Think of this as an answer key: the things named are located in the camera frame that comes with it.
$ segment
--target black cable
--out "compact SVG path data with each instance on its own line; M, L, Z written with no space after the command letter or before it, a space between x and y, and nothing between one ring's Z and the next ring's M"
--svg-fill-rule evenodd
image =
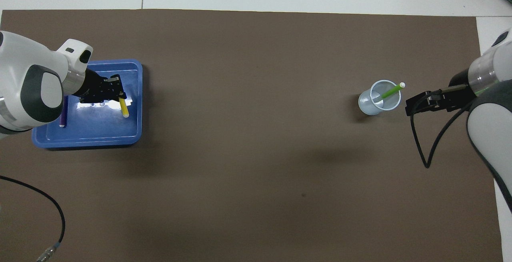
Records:
M425 156L423 154L423 151L421 149L421 146L420 146L420 143L419 143L419 140L418 140L418 135L416 133L416 128L414 127L414 114L416 113L416 109L418 108L418 106L423 102L425 101L426 99L428 99L430 96L433 96L433 95L439 95L442 93L442 90L439 89L439 90L436 90L436 91L432 91L430 92L429 94L426 94L425 96L423 96L420 100L418 100L412 110L411 110L411 129L413 131L413 136L414 136L414 141L416 142L416 147L418 149L418 152L419 152L419 156L421 157L421 161L423 162L423 165L425 166L425 168L429 168L430 167L430 164L432 163L432 158L434 157L434 152L436 151L436 148L437 148L437 144L439 143L439 141L441 140L441 137L443 136L443 134L446 132L446 130L448 129L448 127L450 127L450 125L452 125L452 123L457 119L459 118L459 116L462 115L462 113L464 113L466 110L469 109L469 107L471 107L471 104L472 104L472 101L467 103L464 107L462 107L457 113L455 113L455 115L453 115L450 120L448 120L448 122L446 122L446 124L444 125L444 127L441 129L441 131L439 131L439 134L437 134L437 137L436 139L434 140L434 143L432 144L432 148L430 149L430 153L428 154L428 159L425 160Z
M37 189L34 186L29 185L27 183L18 181L18 180L13 179L13 178L8 178L8 177L5 177L5 176L1 176L1 175L0 175L0 180L6 180L6 181L9 181L9 182L13 182L13 183L16 183L18 185L25 186L25 187L33 190L33 191L36 191L37 193L39 193L39 194L43 195L44 197L48 198L48 200L50 200L53 203L53 205L55 205L55 207L57 207L57 210L59 211L59 214L60 214L60 220L62 221L62 228L60 230L60 237L59 237L59 241L58 241L58 243L60 244L62 242L62 238L64 238L64 231L66 231L66 219L64 219L64 213L62 212L62 209L60 208L60 206L57 203L57 201L52 196L46 194L44 191L42 191L40 189Z

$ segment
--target plastic tray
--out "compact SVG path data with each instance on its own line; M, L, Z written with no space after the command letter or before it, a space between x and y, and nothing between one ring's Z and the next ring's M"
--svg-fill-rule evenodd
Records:
M137 60L91 61L88 68L101 76L121 76L130 116L124 118L117 101L82 104L69 96L68 121L59 127L59 119L34 128L32 141L40 148L101 148L131 145L142 134L142 65Z

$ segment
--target plastic cup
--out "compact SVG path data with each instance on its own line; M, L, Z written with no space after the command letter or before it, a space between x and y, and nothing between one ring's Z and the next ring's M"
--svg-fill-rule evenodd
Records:
M370 89L359 95L359 108L366 115L377 115L382 111L390 111L395 109L402 100L402 94L398 91L384 100L374 102L373 99L386 93L396 84L389 80L379 80L373 83Z

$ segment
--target brown paper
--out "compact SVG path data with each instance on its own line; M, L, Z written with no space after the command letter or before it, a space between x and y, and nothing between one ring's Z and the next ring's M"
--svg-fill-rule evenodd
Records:
M0 173L53 195L53 261L497 261L492 175L466 115L424 169L405 99L479 57L475 18L213 12L4 11L2 30L144 67L143 133L123 149L0 140ZM368 117L358 95L406 82ZM452 113L417 115L424 151ZM30 261L60 221L0 182L0 254Z

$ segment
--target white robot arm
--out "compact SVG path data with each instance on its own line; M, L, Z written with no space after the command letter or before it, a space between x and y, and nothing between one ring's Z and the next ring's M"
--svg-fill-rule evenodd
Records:
M488 166L512 211L512 29L503 32L470 67L456 74L447 88L426 91L406 101L406 114L411 116L413 134L425 167L450 120L439 133L428 161L421 153L414 129L413 115L446 109L469 111L468 136L479 156Z
M119 76L107 79L87 69L93 49L73 39L57 51L0 31L0 138L56 120L63 96L84 103L126 98Z

